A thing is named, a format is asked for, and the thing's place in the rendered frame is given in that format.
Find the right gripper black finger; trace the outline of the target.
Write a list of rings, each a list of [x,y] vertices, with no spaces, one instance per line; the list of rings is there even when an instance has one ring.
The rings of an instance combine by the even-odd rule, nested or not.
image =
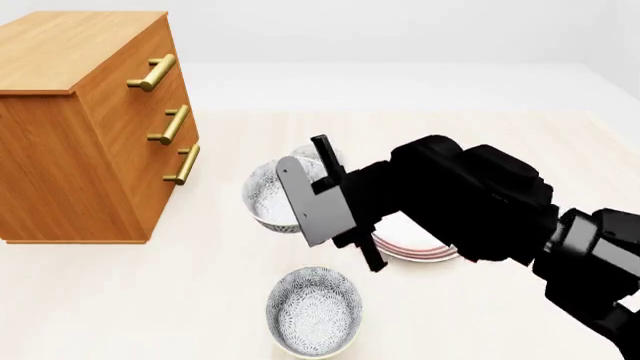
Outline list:
[[[346,174],[346,170],[337,158],[333,147],[325,134],[311,138],[319,158],[325,167],[327,176],[332,181],[340,181]]]
[[[373,239],[375,232],[374,226],[359,226],[355,229],[355,244],[360,248],[363,257],[371,272],[380,272],[387,266],[387,262],[383,259],[378,251],[376,243]]]

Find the patterned black-and-white bowl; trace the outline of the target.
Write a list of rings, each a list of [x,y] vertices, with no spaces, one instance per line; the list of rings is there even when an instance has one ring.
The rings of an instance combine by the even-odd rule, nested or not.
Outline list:
[[[326,360],[349,347],[363,314],[355,284],[325,266],[303,266],[284,275],[265,305],[275,343],[302,360]]]
[[[298,146],[290,155],[297,158],[311,182],[327,176],[325,167],[313,144]]]
[[[275,233],[299,233],[298,221],[291,209],[276,173],[277,161],[256,167],[242,187],[242,200],[260,225]]]

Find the white plate with red stripes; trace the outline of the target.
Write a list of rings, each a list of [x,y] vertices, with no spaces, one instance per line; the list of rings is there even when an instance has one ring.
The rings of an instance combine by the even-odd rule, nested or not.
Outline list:
[[[372,233],[377,248],[392,257],[419,263],[452,260],[456,248],[444,245],[402,212],[388,215]]]

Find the wooden three-drawer cabinet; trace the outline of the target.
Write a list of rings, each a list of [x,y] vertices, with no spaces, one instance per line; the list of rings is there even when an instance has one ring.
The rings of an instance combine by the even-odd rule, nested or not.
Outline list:
[[[176,56],[152,92],[128,88]],[[162,133],[182,104],[173,143]],[[148,242],[199,134],[164,11],[36,11],[0,26],[0,239]]]

